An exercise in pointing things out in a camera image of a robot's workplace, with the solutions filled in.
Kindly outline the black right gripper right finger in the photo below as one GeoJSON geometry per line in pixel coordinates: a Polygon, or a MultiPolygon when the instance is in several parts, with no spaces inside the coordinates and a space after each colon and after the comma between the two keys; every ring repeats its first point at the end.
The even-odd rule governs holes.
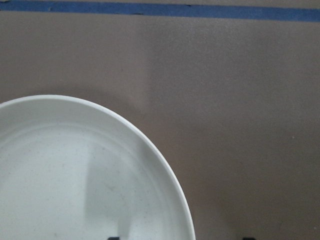
{"type": "Polygon", "coordinates": [[[244,236],[242,240],[256,240],[256,238],[252,236],[244,236]]]}

